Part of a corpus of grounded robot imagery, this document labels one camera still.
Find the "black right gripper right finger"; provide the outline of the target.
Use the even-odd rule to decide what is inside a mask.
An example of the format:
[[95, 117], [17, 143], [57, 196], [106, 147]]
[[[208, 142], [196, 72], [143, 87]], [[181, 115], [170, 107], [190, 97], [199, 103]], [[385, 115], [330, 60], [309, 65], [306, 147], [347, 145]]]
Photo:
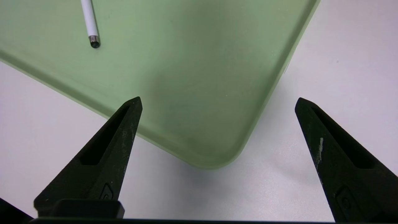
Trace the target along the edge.
[[315, 103], [295, 113], [334, 220], [397, 222], [397, 176]]

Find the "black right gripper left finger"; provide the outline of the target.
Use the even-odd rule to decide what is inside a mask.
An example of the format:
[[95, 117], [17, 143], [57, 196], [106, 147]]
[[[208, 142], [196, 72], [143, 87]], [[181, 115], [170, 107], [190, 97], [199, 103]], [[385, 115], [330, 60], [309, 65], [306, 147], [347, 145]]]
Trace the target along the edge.
[[38, 216], [63, 199], [118, 200], [143, 107], [126, 101], [35, 198]]

